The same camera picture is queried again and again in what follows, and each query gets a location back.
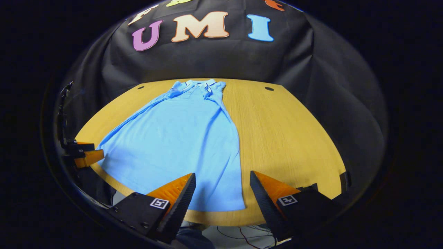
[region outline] black cloth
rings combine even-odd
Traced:
[[[122,20],[83,53],[64,84],[74,81],[66,99],[67,134],[73,139],[102,107],[145,82],[178,78],[235,78],[284,86],[324,127],[336,145],[353,185],[338,199],[348,203],[375,176],[387,138],[387,113],[377,79],[361,55],[340,35],[309,14],[286,4],[281,12],[256,0],[192,0],[159,3],[137,22]],[[174,18],[225,11],[226,38],[174,43]],[[250,39],[247,15],[268,17],[273,42]],[[163,20],[159,40],[148,50],[133,48],[132,33]]]

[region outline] table surface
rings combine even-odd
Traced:
[[[167,92],[176,81],[187,80],[190,79],[148,82],[135,86],[96,113],[77,134],[76,140],[98,146],[112,129],[135,111]],[[341,194],[339,176],[346,170],[340,154],[321,124],[300,101],[280,85],[236,79],[215,80],[226,82],[223,103],[240,137],[241,183],[246,209],[229,212],[188,210],[186,221],[212,226],[265,223],[249,186],[251,170],[293,187],[317,183],[319,192],[330,199]],[[109,176],[97,163],[91,167],[123,195],[133,192]]]

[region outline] blue letter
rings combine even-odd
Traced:
[[[252,33],[248,37],[254,40],[272,42],[274,38],[269,35],[268,23],[271,21],[264,16],[247,15],[247,18],[252,21]]]

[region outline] purple letter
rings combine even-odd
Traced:
[[[142,41],[142,34],[143,31],[146,28],[141,28],[139,30],[137,30],[136,32],[134,32],[132,34],[132,36],[134,36],[134,49],[137,51],[143,51],[143,50],[147,50],[149,48],[151,48],[152,46],[154,46],[157,41],[159,40],[159,32],[160,32],[160,24],[163,22],[163,20],[160,21],[156,21],[155,23],[149,25],[149,27],[151,27],[152,32],[151,32],[151,39],[149,40],[149,42],[144,43]]]

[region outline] light blue polo shirt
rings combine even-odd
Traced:
[[[225,86],[177,81],[104,137],[99,165],[142,194],[194,172],[190,210],[244,209],[239,138],[222,102]]]

